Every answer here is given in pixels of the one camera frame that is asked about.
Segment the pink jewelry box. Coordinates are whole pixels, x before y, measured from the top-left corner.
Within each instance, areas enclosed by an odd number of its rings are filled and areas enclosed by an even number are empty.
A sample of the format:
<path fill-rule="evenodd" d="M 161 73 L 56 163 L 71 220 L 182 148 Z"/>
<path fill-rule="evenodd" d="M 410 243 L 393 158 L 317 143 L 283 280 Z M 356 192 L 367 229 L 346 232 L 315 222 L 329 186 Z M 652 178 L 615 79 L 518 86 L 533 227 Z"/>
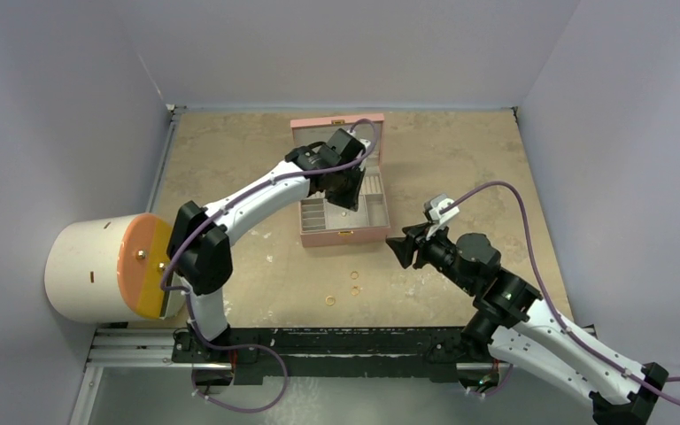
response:
<path fill-rule="evenodd" d="M 376 142 L 363 165 L 312 178 L 313 193 L 299 203 L 304 247 L 375 243 L 390 233 L 381 170 L 384 121 L 372 112 L 290 122 L 298 163 L 312 169 L 346 159 L 351 135 L 364 144 Z"/>

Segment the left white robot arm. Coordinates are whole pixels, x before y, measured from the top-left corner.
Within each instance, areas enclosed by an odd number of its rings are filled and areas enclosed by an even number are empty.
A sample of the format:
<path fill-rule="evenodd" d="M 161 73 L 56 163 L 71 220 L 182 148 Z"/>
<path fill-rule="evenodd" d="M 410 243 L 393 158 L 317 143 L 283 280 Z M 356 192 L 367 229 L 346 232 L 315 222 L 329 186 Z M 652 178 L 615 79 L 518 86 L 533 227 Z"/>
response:
<path fill-rule="evenodd" d="M 170 259 L 160 286 L 187 298 L 189 326 L 197 335 L 194 350 L 216 362 L 228 353 L 228 329 L 222 289 L 234 270 L 232 248 L 238 240 L 282 208 L 321 193 L 333 205 L 355 211 L 365 176 L 365 161 L 379 143 L 361 139 L 353 128 L 336 130 L 326 142 L 293 148 L 270 172 L 221 200 L 182 205 L 166 254 Z"/>

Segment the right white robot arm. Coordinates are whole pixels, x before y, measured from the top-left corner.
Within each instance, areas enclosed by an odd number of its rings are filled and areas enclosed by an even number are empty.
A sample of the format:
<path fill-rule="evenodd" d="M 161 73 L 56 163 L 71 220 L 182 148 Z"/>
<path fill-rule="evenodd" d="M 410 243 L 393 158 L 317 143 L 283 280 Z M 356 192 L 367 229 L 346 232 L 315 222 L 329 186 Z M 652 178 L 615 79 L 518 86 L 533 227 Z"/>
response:
<path fill-rule="evenodd" d="M 427 237 L 428 224 L 389 237 L 403 268 L 434 267 L 473 297 L 475 314 L 460 334 L 474 360 L 506 361 L 574 396 L 597 424 L 645 424 L 668 378 L 652 362 L 641 364 L 611 350 L 565 316 L 553 315 L 539 290 L 500 264 L 484 234 L 452 242 L 447 229 Z"/>

